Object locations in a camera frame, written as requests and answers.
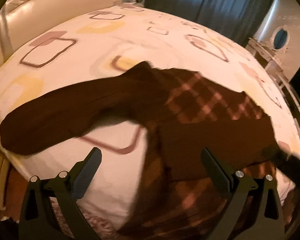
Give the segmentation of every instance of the window curtain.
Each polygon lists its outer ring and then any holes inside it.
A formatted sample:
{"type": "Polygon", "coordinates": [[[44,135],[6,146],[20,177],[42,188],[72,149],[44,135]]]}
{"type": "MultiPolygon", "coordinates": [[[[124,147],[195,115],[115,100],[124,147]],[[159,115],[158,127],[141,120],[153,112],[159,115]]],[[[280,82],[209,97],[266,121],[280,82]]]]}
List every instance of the window curtain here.
{"type": "Polygon", "coordinates": [[[273,0],[145,0],[145,7],[204,25],[246,46],[273,0]]]}

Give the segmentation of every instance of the headboard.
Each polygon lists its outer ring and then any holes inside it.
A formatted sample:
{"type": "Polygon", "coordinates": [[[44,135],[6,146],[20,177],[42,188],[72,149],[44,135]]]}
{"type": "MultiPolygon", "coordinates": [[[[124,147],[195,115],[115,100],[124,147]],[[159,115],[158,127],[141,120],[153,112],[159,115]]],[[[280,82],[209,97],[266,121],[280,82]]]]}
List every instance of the headboard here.
{"type": "Polygon", "coordinates": [[[0,11],[0,67],[22,45],[79,15],[122,0],[7,0],[0,11]]]}

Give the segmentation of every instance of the dark brown blanket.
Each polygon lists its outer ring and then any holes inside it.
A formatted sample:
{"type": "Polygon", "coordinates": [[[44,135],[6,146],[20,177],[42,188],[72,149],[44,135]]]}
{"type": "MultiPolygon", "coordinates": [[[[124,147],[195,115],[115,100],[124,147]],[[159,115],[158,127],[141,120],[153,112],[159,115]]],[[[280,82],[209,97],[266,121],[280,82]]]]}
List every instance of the dark brown blanket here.
{"type": "Polygon", "coordinates": [[[271,120],[244,92],[197,72],[158,70],[146,62],[120,76],[70,85],[23,104],[2,121],[1,143],[15,153],[34,154],[83,135],[107,111],[148,131],[137,201],[119,231],[123,239],[182,239],[211,229],[226,199],[201,164],[204,147],[247,174],[275,177],[262,154],[278,147],[271,120]]]}

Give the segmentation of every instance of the silver knob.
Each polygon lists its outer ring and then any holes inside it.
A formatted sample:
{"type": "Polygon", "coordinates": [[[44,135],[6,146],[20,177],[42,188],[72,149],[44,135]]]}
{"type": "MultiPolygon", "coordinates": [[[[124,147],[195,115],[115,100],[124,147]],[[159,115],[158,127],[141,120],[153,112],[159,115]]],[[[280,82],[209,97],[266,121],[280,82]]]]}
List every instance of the silver knob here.
{"type": "Polygon", "coordinates": [[[37,177],[37,176],[32,176],[32,177],[30,178],[30,181],[31,181],[31,182],[36,182],[36,181],[37,181],[37,179],[38,179],[38,177],[37,177]]]}
{"type": "Polygon", "coordinates": [[[242,171],[236,171],[235,174],[239,178],[242,178],[244,176],[244,173],[242,171]]]}
{"type": "Polygon", "coordinates": [[[62,171],[59,173],[60,178],[65,178],[67,175],[68,175],[68,172],[66,172],[66,171],[62,171]]]}
{"type": "Polygon", "coordinates": [[[269,180],[269,181],[273,180],[272,176],[271,176],[271,175],[269,175],[269,174],[268,174],[268,175],[266,175],[266,179],[267,179],[267,180],[269,180]]]}

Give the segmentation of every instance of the patterned bedspread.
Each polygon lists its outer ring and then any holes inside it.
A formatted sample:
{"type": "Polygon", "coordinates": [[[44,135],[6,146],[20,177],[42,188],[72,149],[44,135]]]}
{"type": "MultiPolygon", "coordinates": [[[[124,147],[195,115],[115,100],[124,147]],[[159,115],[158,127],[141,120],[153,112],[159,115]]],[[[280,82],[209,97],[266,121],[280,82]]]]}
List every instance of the patterned bedspread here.
{"type": "MultiPolygon", "coordinates": [[[[233,91],[245,91],[271,116],[276,140],[287,143],[300,156],[293,117],[279,90],[248,51],[204,26],[130,4],[71,19],[14,53],[0,68],[0,123],[18,106],[47,92],[118,76],[143,60],[159,69],[198,71],[233,91]]],[[[118,229],[135,199],[146,135],[138,124],[105,118],[85,136],[36,155],[6,154],[25,178],[38,175],[45,179],[69,170],[93,146],[100,147],[104,158],[98,176],[78,204],[118,229]]],[[[293,185],[280,172],[276,176],[284,200],[293,185]]]]}

